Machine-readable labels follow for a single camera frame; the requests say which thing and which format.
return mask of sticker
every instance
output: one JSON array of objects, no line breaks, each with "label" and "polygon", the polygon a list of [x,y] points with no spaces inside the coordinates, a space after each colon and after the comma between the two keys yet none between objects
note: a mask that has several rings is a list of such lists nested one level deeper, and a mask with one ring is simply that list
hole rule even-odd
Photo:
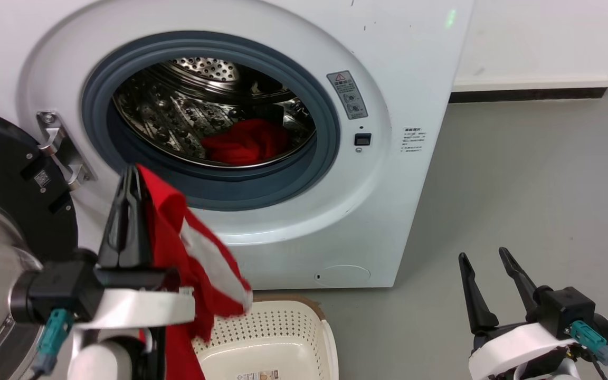
[{"label": "sticker", "polygon": [[335,87],[335,91],[344,105],[344,110],[347,112],[348,119],[367,118],[365,102],[363,97],[360,96],[360,91],[355,86],[355,80],[353,80],[350,72],[333,72],[328,74],[328,79]]},{"label": "sticker", "polygon": [[400,142],[400,152],[412,153],[422,151],[426,141],[426,132],[422,128],[403,128],[403,140]]},{"label": "sticker", "polygon": [[236,376],[236,380],[279,380],[278,370],[261,370]]},{"label": "sticker", "polygon": [[44,187],[48,185],[49,182],[51,182],[51,179],[46,174],[45,170],[42,170],[37,173],[36,176],[34,176],[34,180],[36,181],[37,185],[39,185],[39,187]]}]

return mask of laundry basket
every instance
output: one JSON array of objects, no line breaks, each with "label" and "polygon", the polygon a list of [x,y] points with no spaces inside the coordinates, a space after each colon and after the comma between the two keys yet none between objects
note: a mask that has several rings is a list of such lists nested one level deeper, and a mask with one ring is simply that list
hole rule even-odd
[{"label": "laundry basket", "polygon": [[330,325],[304,297],[256,298],[250,313],[217,318],[194,341],[207,380],[338,380]]}]

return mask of metal hinge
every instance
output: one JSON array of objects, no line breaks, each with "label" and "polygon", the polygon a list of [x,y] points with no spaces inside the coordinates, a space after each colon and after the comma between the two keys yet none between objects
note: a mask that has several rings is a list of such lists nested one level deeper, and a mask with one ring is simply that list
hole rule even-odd
[{"label": "metal hinge", "polygon": [[77,190],[84,182],[93,180],[93,173],[68,136],[60,115],[55,111],[37,112],[36,122],[47,138],[39,149],[60,167],[70,190]]}]

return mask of warning label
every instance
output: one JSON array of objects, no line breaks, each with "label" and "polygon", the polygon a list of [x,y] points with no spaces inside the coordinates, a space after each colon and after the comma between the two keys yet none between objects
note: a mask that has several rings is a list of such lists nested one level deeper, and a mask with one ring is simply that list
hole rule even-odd
[{"label": "warning label", "polygon": [[355,80],[348,71],[333,72],[328,74],[328,80],[335,87],[347,117],[350,120],[366,118],[367,110],[365,110],[365,102],[360,96],[360,91],[355,85]]},{"label": "warning label", "polygon": [[412,153],[422,151],[426,141],[426,132],[422,128],[403,128],[403,140],[400,143],[400,152]]}]

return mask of gray floor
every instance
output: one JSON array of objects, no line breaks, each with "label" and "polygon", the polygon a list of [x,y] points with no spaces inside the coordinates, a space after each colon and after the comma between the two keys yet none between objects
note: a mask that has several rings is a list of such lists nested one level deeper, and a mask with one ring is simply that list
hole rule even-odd
[{"label": "gray floor", "polygon": [[520,322],[500,245],[534,282],[574,286],[608,317],[608,91],[449,106],[395,287],[305,293],[335,333],[340,378],[470,378],[457,255],[500,322]]}]

